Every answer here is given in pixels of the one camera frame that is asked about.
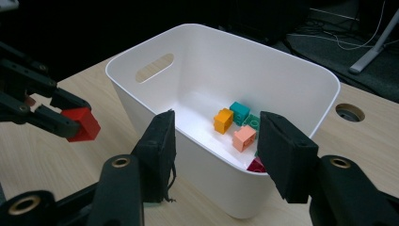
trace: wooden table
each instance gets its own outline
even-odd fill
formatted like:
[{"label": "wooden table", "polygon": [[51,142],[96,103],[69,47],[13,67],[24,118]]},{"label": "wooden table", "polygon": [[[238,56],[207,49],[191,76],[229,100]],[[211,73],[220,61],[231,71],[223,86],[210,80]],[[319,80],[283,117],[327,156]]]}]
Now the wooden table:
[{"label": "wooden table", "polygon": [[[135,147],[139,137],[105,75],[107,62],[58,83],[91,104],[102,126],[94,141],[69,143],[30,124],[0,123],[0,182],[8,199],[37,189],[62,199],[97,182],[105,160]],[[360,108],[365,119],[342,119],[335,111],[342,103]],[[313,137],[319,156],[355,161],[378,189],[399,197],[399,105],[344,84],[335,105]],[[169,194],[177,202],[145,207],[146,225],[311,225],[309,205],[288,204],[277,190],[250,219],[231,218],[179,176]]]}]

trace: dark floor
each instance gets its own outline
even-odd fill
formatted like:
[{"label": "dark floor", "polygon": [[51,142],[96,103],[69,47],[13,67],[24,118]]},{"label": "dark floor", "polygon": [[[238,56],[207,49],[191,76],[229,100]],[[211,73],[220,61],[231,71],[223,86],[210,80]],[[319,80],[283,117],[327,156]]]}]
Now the dark floor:
[{"label": "dark floor", "polygon": [[[387,45],[387,48],[357,75],[349,73],[348,69],[370,48],[357,48],[338,42],[362,45],[372,36],[373,26],[367,25],[367,32],[365,26],[361,27],[362,24],[359,23],[359,2],[368,1],[370,0],[328,0],[323,1],[324,4],[314,4],[316,6],[311,6],[313,10],[310,10],[308,20],[296,26],[295,30],[290,30],[284,41],[266,44],[320,64],[334,72],[344,83],[399,103],[398,42]],[[50,0],[20,0],[18,10],[0,13],[0,41],[49,66],[49,74],[56,81],[74,75],[178,24],[198,23],[214,28],[219,28],[222,24],[228,32],[264,42],[257,40],[258,38],[252,34],[229,30],[230,21],[226,18],[231,17],[231,11],[227,10],[227,0],[201,1],[195,3],[195,6],[183,0],[175,0],[169,4],[163,1],[155,1],[156,4],[122,1],[117,5],[108,5],[105,1],[95,2],[96,10],[93,10],[93,1],[81,3],[78,8],[66,8]],[[241,8],[233,8],[234,10],[244,8],[249,10],[247,16],[253,17],[247,1],[235,2],[237,6],[240,2]],[[391,1],[387,1],[385,15],[391,13],[392,6],[388,3]],[[375,15],[367,12],[366,19],[378,21],[380,7],[381,5],[375,5]],[[273,13],[273,10],[267,11],[267,15]],[[267,15],[259,19],[268,19]],[[279,34],[280,27],[275,29],[277,32],[271,33]],[[376,38],[378,35],[366,46],[373,45]]]}]

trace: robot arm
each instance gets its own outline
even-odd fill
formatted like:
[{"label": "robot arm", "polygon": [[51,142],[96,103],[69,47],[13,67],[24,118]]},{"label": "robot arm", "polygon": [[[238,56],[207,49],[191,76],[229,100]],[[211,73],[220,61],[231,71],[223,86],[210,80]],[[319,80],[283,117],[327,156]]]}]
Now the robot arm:
[{"label": "robot arm", "polygon": [[[90,113],[90,104],[58,88],[56,81],[44,75],[47,70],[45,65],[0,42],[0,121],[30,123],[69,141],[94,139],[100,125]],[[40,105],[32,112],[25,100],[33,93],[52,98],[50,105],[63,111],[59,114]],[[82,121],[82,114],[89,120]]]},{"label": "robot arm", "polygon": [[318,146],[284,117],[261,112],[259,157],[288,203],[307,203],[314,226],[398,225],[399,200],[379,191],[353,161]]},{"label": "robot arm", "polygon": [[143,202],[174,201],[168,190],[175,156],[175,114],[169,110],[152,119],[131,154],[104,163],[98,183],[57,202],[50,191],[25,192],[0,205],[0,225],[144,225]]}]

